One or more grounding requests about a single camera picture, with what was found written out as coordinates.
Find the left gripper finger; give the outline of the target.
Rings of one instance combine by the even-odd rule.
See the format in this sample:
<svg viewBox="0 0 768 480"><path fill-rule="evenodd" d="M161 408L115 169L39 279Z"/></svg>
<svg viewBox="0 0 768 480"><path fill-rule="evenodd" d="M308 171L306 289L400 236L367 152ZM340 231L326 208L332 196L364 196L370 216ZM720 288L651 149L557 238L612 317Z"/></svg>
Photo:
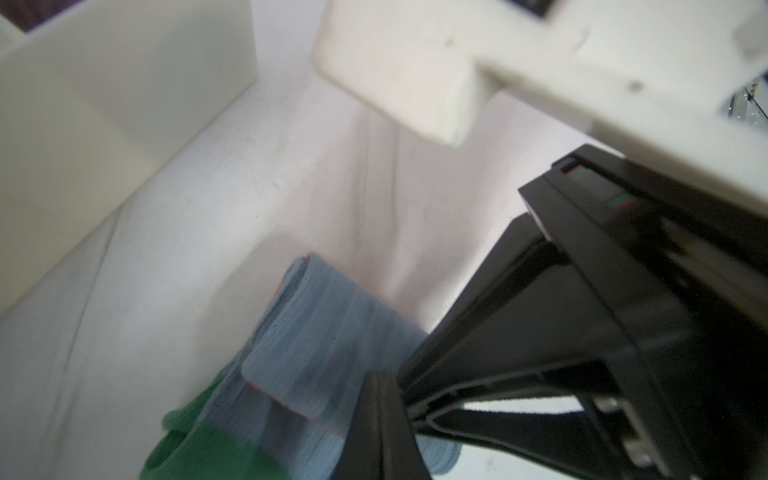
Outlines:
<svg viewBox="0 0 768 480"><path fill-rule="evenodd" d="M430 477L396 378L369 372L332 478L399 480Z"/></svg>

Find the blue orange green sock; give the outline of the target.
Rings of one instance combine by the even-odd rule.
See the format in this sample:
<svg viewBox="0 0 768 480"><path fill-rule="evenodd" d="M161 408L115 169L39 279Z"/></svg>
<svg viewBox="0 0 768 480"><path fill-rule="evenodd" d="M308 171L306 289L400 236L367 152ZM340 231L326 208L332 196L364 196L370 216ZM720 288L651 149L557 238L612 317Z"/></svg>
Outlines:
<svg viewBox="0 0 768 480"><path fill-rule="evenodd" d="M298 257L212 383L162 421L144 479L327 479L365 375L425 339L321 256Z"/></svg>

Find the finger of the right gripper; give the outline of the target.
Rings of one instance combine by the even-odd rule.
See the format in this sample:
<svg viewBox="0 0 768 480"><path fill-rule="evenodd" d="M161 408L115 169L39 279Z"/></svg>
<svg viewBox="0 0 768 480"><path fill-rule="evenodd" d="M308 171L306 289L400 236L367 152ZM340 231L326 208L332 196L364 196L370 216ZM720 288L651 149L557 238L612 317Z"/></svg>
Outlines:
<svg viewBox="0 0 768 480"><path fill-rule="evenodd" d="M614 393L573 396L578 409L557 413L492 411L469 405L542 400L546 392L446 392L413 398L416 431L516 455L578 479L658 479L660 462Z"/></svg>

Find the cream divided organizer tray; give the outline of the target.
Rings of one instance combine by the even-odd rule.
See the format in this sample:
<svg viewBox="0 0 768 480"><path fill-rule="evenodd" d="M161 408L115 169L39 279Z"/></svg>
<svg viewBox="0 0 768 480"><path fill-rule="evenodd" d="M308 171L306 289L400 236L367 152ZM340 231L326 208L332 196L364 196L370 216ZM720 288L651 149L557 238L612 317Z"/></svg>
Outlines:
<svg viewBox="0 0 768 480"><path fill-rule="evenodd" d="M247 1L1 13L1 304L10 307L256 79Z"/></svg>

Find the rolled purple sock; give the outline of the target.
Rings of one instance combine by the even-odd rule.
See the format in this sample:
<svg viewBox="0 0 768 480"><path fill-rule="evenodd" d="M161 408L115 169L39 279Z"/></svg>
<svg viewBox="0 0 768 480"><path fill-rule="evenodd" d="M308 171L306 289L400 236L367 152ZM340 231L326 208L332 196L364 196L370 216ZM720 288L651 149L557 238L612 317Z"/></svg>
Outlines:
<svg viewBox="0 0 768 480"><path fill-rule="evenodd" d="M1 15L23 32L79 3L79 0L1 0Z"/></svg>

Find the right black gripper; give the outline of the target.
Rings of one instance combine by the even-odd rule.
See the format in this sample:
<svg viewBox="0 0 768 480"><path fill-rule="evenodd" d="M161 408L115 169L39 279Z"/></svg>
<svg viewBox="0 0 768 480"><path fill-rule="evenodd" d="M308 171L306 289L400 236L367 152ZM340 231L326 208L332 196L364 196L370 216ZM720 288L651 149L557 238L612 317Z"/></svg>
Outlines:
<svg viewBox="0 0 768 480"><path fill-rule="evenodd" d="M401 369L409 416L505 382L620 387L672 477L765 477L766 219L587 145L520 194L549 241L509 224Z"/></svg>

